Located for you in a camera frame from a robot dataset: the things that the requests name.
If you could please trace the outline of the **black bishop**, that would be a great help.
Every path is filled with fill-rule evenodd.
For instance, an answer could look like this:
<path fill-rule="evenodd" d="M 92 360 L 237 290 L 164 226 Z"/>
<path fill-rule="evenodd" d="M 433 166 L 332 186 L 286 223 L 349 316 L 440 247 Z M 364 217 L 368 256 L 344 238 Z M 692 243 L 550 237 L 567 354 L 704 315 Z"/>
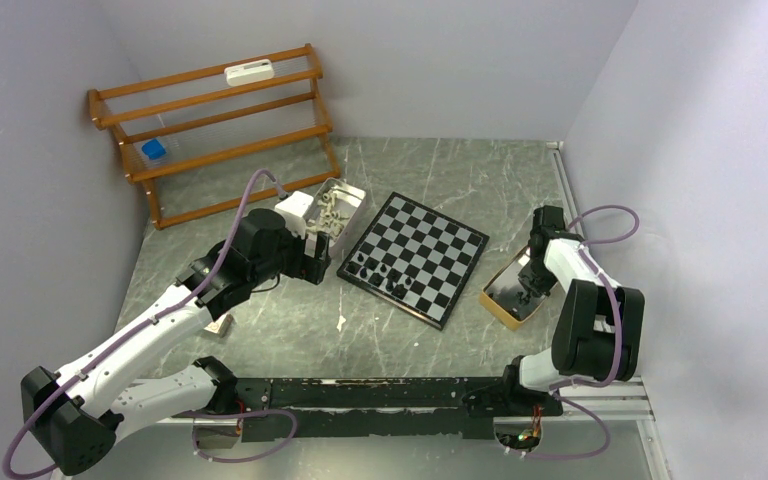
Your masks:
<path fill-rule="evenodd" d="M 381 276 L 378 273 L 374 273 L 371 275 L 369 279 L 369 283 L 373 286 L 379 287 L 383 281 L 383 276 Z"/>

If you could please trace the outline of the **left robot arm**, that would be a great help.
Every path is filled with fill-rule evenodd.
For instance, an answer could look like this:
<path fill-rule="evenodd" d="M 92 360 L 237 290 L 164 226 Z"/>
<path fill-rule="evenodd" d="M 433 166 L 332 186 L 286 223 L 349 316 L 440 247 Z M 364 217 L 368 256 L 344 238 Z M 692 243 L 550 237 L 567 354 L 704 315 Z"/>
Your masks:
<path fill-rule="evenodd" d="M 218 359 L 195 360 L 170 376 L 142 380 L 149 363 L 248 301 L 271 279 L 317 285 L 330 264 L 329 237 L 306 235 L 257 208 L 236 220 L 228 239 L 194 260 L 140 316 L 77 360 L 38 366 L 20 382 L 24 425 L 64 475 L 97 464 L 118 442 L 167 417 L 243 412 L 236 376 Z"/>

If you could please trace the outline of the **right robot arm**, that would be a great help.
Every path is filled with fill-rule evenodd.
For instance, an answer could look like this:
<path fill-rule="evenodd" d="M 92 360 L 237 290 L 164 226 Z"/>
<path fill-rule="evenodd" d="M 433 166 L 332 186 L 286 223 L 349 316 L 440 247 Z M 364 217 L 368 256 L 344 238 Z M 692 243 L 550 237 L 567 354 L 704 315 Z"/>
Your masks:
<path fill-rule="evenodd" d="M 534 210 L 527 261 L 515 284 L 500 292 L 499 305 L 523 322 L 553 292 L 563 292 L 564 302 L 551 345 L 505 370 L 499 398 L 510 413 L 525 413 L 538 396 L 575 383 L 603 387 L 635 374 L 644 295 L 614 280 L 589 246 L 566 224 L 562 208 Z"/>

